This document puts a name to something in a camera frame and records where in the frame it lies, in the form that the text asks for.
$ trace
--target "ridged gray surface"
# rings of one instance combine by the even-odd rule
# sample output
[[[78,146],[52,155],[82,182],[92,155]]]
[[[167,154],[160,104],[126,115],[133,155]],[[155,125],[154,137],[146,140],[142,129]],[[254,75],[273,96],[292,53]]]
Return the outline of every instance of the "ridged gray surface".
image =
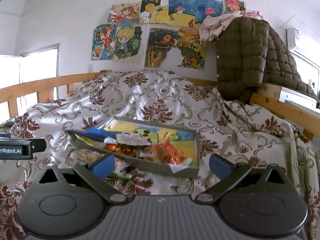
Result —
[[[114,206],[93,230],[74,240],[252,240],[224,224],[210,206],[193,203],[189,196],[135,197]],[[283,240],[299,240],[296,235]]]

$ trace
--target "triangular hole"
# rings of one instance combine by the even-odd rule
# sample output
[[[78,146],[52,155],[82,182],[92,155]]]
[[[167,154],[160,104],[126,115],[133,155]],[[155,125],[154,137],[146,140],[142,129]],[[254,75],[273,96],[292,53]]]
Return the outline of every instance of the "triangular hole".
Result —
[[[45,174],[42,176],[39,183],[49,183],[49,182],[56,182],[58,181],[56,174],[54,174],[53,169],[47,169]]]
[[[270,175],[269,175],[269,177],[267,179],[267,182],[284,184],[283,179],[281,178],[281,176],[279,175],[278,171],[276,171],[276,170],[272,170],[270,172]]]

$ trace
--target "box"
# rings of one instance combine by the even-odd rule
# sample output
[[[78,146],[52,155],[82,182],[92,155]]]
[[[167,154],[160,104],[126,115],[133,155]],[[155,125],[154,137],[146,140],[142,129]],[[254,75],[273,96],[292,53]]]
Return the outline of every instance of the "box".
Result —
[[[71,142],[72,144],[77,148],[77,149],[89,149],[89,150],[93,150],[102,154],[110,154],[112,153],[115,157],[119,158],[120,160],[125,161],[126,163],[128,163],[129,165],[136,167],[138,169],[141,169],[143,171],[147,171],[147,172],[151,172],[151,173],[155,173],[155,174],[160,174],[160,175],[164,175],[164,176],[174,176],[174,177],[187,177],[187,178],[196,178],[198,176],[198,172],[199,172],[199,161],[200,161],[200,150],[199,150],[199,140],[198,140],[198,134],[196,132],[196,130],[191,130],[191,129],[186,129],[186,128],[181,128],[181,127],[177,127],[177,126],[173,126],[173,125],[164,125],[164,124],[160,124],[160,123],[152,123],[152,122],[145,122],[145,121],[139,121],[139,120],[133,120],[133,119],[129,119],[129,118],[125,118],[125,117],[111,117],[109,119],[107,119],[105,122],[103,122],[103,124],[101,125],[97,125],[96,128],[100,129],[101,127],[103,127],[105,124],[110,124],[111,122],[115,122],[115,121],[119,121],[119,122],[126,122],[126,123],[130,123],[130,125],[132,125],[132,127],[143,127],[143,128],[139,128],[139,130],[142,129],[160,129],[160,130],[176,130],[177,134],[182,133],[182,134],[186,134],[184,132],[187,132],[187,134],[191,133],[193,135],[193,140],[188,140],[188,141],[179,141],[181,142],[181,144],[190,144],[193,147],[193,154],[194,154],[194,158],[193,160],[196,161],[198,163],[198,166],[187,166],[185,169],[180,170],[176,173],[174,173],[170,166],[168,164],[165,163],[156,163],[153,161],[148,161],[148,160],[143,160],[143,159],[139,159],[136,157],[129,157],[129,156],[125,156],[125,155],[121,155],[121,154],[117,154],[117,153],[112,153],[109,152],[107,150],[104,149],[99,149],[90,145],[87,145],[86,143],[79,141],[77,139],[77,137],[74,134],[69,134],[71,136]]]

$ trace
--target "bedspread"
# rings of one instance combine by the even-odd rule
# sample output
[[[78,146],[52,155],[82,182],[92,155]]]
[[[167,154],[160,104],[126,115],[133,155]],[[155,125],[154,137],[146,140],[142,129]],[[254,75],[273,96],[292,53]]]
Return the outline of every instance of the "bedspread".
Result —
[[[277,163],[304,197],[307,229],[315,238],[319,212],[318,156],[307,138],[265,108],[224,101],[215,87],[197,87],[173,72],[104,73],[65,99],[37,104],[2,125],[14,138],[45,138],[47,149],[30,161],[0,162],[0,238],[24,235],[17,204],[33,178],[48,163],[60,168],[77,163],[66,129],[87,129],[110,116],[126,116],[197,130],[201,160],[197,179],[164,177],[132,169],[133,180],[108,179],[126,194],[191,194],[219,180],[209,157],[219,153],[255,168]]]

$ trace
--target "poster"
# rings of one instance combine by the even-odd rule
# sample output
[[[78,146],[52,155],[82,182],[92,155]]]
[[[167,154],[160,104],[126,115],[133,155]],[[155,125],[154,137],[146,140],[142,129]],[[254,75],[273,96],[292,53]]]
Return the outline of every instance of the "poster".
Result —
[[[162,23],[168,21],[169,0],[142,0],[140,23]]]
[[[220,1],[196,0],[196,3],[196,24],[201,24],[208,15],[210,15],[211,17],[217,17],[222,15],[222,2]]]
[[[195,27],[196,0],[169,0],[169,20],[167,24]]]
[[[200,44],[199,30],[194,28],[181,28],[178,32],[178,48],[183,56],[179,67],[204,69],[206,50]]]
[[[118,26],[113,62],[139,63],[141,35],[140,26]]]
[[[141,2],[114,4],[110,8],[108,22],[118,25],[139,23]]]
[[[112,60],[116,26],[103,24],[93,31],[91,60]]]
[[[178,32],[173,30],[151,28],[148,39],[146,67],[158,68],[167,56],[167,52],[176,47]]]
[[[223,13],[245,11],[246,4],[239,0],[223,0]]]

